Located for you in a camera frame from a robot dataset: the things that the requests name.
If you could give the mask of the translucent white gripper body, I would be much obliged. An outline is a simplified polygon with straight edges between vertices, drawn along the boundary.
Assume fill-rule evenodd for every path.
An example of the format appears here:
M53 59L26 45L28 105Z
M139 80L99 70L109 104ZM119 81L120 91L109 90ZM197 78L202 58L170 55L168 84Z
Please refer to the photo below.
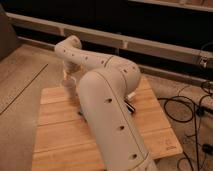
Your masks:
M61 85L70 99L78 98L77 87L81 77L82 73L80 71L74 73L63 71L63 80Z

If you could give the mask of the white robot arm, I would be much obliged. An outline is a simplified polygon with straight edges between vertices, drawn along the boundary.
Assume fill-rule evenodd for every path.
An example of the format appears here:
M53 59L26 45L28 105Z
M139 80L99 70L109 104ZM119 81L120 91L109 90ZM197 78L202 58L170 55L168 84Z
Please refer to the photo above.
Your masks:
M86 51L75 36L57 43L54 51L67 66L87 69L79 80L78 97L106 170L158 171L125 104L141 80L137 64Z

